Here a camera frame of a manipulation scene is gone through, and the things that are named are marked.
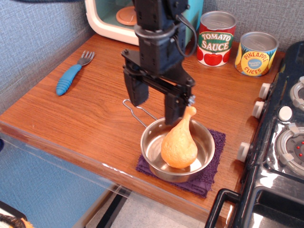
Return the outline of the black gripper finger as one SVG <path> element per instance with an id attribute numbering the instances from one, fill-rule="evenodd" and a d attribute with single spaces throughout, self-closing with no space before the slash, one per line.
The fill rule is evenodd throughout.
<path id="1" fill-rule="evenodd" d="M 165 95 L 165 124 L 172 125 L 184 115 L 189 104 L 187 93 L 169 92 Z"/>
<path id="2" fill-rule="evenodd" d="M 144 103 L 149 97 L 149 87 L 145 84 L 141 75 L 123 71 L 124 81 L 129 95 L 129 99 L 134 106 Z"/>

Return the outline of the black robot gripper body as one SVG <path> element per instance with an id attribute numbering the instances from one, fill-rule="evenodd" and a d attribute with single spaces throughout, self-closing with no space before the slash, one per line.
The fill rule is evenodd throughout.
<path id="1" fill-rule="evenodd" d="M 150 88 L 168 94 L 187 93 L 191 101 L 194 79 L 183 69 L 185 57 L 186 25 L 172 23 L 165 30 L 147 30 L 139 25 L 134 27 L 139 39 L 139 51 L 124 50 L 124 70 L 141 75 L 142 81 Z"/>

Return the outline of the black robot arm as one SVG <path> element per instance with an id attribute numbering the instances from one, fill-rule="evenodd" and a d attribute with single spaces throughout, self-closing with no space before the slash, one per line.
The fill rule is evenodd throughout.
<path id="1" fill-rule="evenodd" d="M 174 124 L 186 106 L 194 102 L 194 79 L 183 69 L 188 57 L 186 29 L 197 37 L 183 13 L 186 0 L 135 0 L 137 23 L 134 31 L 139 51 L 124 50 L 124 81 L 131 103 L 139 106 L 149 97 L 149 88 L 165 95 L 165 123 Z"/>

